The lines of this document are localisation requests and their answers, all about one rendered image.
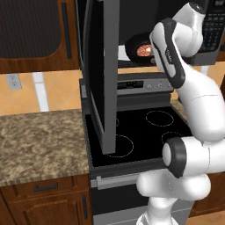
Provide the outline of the stainless steel oven door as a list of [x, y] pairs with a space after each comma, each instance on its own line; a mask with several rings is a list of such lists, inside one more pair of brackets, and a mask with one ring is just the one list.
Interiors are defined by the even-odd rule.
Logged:
[[97, 177], [91, 178], [93, 225], [136, 225], [148, 203], [149, 199], [138, 193], [136, 183], [99, 190]]

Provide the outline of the brown wooden base cabinet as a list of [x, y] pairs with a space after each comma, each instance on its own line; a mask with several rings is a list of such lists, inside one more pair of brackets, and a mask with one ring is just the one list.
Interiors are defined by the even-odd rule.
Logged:
[[225, 172], [209, 174], [211, 192], [192, 206], [190, 217], [211, 214], [225, 210]]

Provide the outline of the stainless steel stove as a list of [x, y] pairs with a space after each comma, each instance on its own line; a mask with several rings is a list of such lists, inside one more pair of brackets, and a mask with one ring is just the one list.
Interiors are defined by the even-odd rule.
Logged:
[[[161, 89], [157, 87], [159, 83], [163, 85]], [[96, 176], [109, 178], [161, 170], [165, 167], [162, 160], [165, 141], [192, 134], [170, 103], [173, 89], [167, 87], [168, 83], [163, 73], [118, 76], [116, 151], [105, 155], [91, 120], [85, 81], [79, 81], [90, 182]]]

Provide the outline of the black bowl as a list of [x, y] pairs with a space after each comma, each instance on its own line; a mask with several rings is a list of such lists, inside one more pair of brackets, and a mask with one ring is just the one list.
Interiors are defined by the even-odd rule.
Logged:
[[151, 63], [151, 60], [153, 59], [153, 50], [151, 52], [151, 56], [149, 57], [140, 57], [137, 55], [138, 47], [145, 44], [151, 45], [149, 33], [136, 34], [126, 42], [125, 50], [127, 57], [131, 62], [135, 62], [140, 65], [149, 65]]

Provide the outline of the brown glass-panel cupboard door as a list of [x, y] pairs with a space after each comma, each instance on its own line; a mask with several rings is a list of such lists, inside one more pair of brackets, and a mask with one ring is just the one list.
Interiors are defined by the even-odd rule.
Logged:
[[[67, 58], [62, 3], [72, 58]], [[0, 74], [79, 68], [74, 0], [0, 0]]]

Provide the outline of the white wall socket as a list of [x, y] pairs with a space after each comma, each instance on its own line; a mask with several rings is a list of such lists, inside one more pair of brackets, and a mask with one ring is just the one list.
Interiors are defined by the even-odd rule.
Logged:
[[17, 73], [7, 74], [6, 75], [7, 84], [9, 85], [10, 90], [21, 90], [22, 85]]

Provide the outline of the brown wooden cupboard door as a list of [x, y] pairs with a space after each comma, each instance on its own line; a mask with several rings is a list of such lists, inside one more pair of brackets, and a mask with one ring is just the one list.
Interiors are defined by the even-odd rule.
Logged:
[[[83, 217], [83, 195], [86, 195], [87, 220]], [[20, 200], [9, 207], [17, 225], [92, 225], [88, 190]]]

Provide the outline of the brown wooden drawer front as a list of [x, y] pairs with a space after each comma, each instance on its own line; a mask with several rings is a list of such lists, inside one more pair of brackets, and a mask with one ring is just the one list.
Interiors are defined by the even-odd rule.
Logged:
[[[58, 183], [58, 188], [42, 192], [34, 192], [35, 185], [49, 186]], [[3, 186], [1, 191], [7, 201], [12, 202], [16, 200], [25, 200], [36, 198], [37, 196], [49, 195], [58, 192], [80, 191], [90, 187], [89, 175], [75, 175], [64, 178], [54, 178], [48, 180], [41, 180], [29, 182], [24, 184]]]

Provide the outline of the brown waffle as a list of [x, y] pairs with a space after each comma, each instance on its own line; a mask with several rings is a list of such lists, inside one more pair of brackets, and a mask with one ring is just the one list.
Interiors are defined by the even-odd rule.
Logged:
[[137, 49], [137, 55], [140, 57], [149, 57], [151, 56], [151, 52], [152, 49], [150, 44], [142, 45]]

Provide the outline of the dark grey microwave door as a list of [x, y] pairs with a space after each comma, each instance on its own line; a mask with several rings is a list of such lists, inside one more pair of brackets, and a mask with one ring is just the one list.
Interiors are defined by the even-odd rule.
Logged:
[[120, 0], [74, 0], [80, 68], [102, 153], [116, 146]]

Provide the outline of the black microwave oven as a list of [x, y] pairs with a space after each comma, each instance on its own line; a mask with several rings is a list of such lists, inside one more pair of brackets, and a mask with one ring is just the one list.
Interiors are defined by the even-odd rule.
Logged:
[[215, 64], [225, 31], [225, 0], [121, 0], [119, 68], [155, 66], [154, 57], [149, 65], [131, 62], [125, 50], [126, 42], [136, 34], [151, 33], [157, 22], [172, 18], [188, 2], [200, 5], [206, 16], [200, 50], [195, 56], [185, 58], [185, 62], [193, 66]]

